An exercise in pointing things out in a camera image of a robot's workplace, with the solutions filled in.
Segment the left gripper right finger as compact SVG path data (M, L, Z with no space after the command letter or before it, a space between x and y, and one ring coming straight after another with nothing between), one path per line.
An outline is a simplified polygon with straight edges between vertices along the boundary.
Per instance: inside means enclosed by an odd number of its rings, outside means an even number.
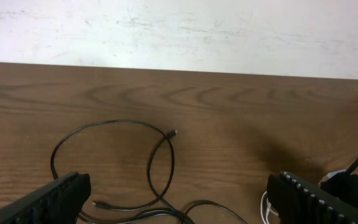
M280 224L358 224L358 208L290 172L269 175L267 198Z

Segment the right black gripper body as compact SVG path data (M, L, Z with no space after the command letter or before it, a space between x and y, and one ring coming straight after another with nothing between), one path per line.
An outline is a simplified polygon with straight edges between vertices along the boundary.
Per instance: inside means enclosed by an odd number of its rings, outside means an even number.
M320 183L320 189L358 208L358 175L338 173Z

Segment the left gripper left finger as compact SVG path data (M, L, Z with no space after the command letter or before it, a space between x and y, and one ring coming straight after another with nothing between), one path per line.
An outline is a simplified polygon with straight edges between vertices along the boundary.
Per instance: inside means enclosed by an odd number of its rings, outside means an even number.
M90 175L71 172L1 208L0 224L75 223L90 195Z

